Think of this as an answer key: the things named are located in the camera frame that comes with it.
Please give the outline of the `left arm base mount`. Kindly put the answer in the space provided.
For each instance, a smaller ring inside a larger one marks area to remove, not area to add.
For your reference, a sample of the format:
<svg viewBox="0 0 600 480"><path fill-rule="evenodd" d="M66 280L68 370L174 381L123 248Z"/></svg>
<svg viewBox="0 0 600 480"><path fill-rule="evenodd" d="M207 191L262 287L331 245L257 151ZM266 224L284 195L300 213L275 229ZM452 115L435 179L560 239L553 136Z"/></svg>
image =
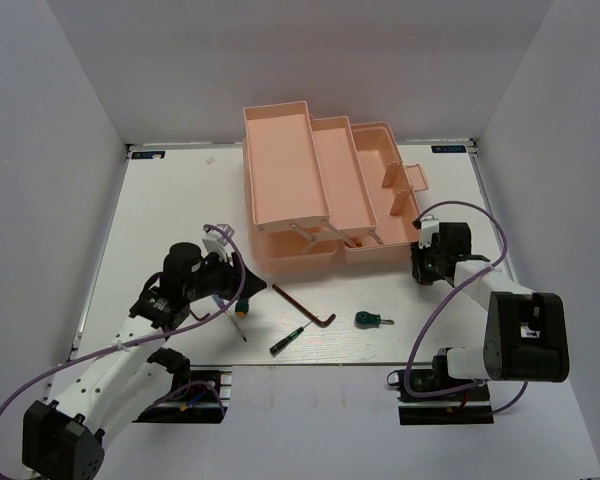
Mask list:
<svg viewBox="0 0 600 480"><path fill-rule="evenodd" d="M135 423L220 424L230 403L232 373L231 367L191 368L173 379L166 400L148 407Z"/></svg>

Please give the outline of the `pink plastic toolbox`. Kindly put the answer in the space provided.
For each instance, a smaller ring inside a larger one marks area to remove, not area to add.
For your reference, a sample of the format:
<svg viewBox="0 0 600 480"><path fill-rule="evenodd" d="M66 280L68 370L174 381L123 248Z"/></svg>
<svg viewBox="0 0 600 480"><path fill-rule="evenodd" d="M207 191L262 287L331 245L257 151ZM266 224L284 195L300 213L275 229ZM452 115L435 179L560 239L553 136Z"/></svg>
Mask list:
<svg viewBox="0 0 600 480"><path fill-rule="evenodd" d="M268 273L404 262L419 234L418 164L390 126L311 116L306 102L243 111L243 170L252 256Z"/></svg>

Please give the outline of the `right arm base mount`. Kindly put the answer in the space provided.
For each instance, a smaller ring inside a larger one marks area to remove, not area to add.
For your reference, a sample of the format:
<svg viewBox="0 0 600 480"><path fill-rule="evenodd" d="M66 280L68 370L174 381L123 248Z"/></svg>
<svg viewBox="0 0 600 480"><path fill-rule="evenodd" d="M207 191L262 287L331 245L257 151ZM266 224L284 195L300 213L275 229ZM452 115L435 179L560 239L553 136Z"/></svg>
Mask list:
<svg viewBox="0 0 600 480"><path fill-rule="evenodd" d="M494 423L487 386L463 390L451 395L419 398L404 388L404 370L393 370L387 386L398 393L398 417L401 426L460 426Z"/></svg>

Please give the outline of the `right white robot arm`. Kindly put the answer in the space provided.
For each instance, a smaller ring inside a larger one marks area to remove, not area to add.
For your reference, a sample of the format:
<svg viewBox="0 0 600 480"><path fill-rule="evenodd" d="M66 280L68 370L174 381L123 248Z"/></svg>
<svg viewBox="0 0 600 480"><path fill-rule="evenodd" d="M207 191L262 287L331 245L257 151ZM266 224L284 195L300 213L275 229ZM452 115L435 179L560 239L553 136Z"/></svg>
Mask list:
<svg viewBox="0 0 600 480"><path fill-rule="evenodd" d="M510 280L483 255L472 252L468 224L433 216L414 222L412 276L420 285L448 283L487 313L480 347L449 347L434 357L433 390L452 399L470 381L561 383L570 360L562 299Z"/></svg>

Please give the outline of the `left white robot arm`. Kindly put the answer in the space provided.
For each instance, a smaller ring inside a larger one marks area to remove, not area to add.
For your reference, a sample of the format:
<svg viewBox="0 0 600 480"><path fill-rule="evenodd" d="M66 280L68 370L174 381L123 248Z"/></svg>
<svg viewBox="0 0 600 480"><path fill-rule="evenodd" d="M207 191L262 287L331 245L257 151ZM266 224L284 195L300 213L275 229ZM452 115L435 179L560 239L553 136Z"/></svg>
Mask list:
<svg viewBox="0 0 600 480"><path fill-rule="evenodd" d="M23 418L22 461L47 479L92 479L106 447L158 397L185 396L190 360L166 347L192 303L217 296L249 300L266 282L238 252L203 254L188 242L172 245L161 271L145 283L112 342L65 391L34 402Z"/></svg>

